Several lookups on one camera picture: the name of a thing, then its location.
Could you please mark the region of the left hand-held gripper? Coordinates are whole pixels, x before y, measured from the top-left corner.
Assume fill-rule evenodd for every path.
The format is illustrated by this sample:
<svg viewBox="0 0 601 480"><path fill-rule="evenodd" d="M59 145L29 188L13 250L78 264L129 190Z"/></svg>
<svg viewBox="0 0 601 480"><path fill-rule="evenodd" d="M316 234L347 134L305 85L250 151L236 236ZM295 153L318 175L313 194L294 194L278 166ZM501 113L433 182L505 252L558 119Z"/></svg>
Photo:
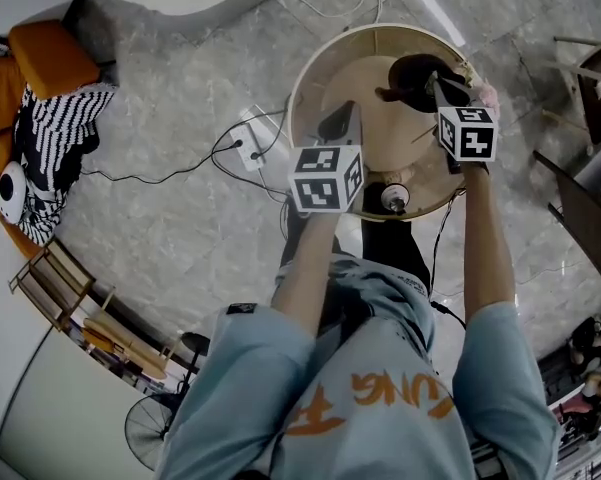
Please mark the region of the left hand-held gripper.
<svg viewBox="0 0 601 480"><path fill-rule="evenodd" d="M343 213L364 184L361 108L354 101L323 112L290 153L289 184L298 211Z"/></svg>

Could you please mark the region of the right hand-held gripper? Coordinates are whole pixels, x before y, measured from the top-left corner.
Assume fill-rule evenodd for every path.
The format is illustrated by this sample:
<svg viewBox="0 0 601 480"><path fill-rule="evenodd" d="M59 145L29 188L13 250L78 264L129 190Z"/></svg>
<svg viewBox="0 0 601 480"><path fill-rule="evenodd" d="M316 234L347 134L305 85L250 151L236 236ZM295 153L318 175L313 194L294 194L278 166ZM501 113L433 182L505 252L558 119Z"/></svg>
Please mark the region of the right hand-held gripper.
<svg viewBox="0 0 601 480"><path fill-rule="evenodd" d="M433 71L425 91L437 107L438 140L456 162L493 162L496 156L496 116L478 94Z"/></svg>

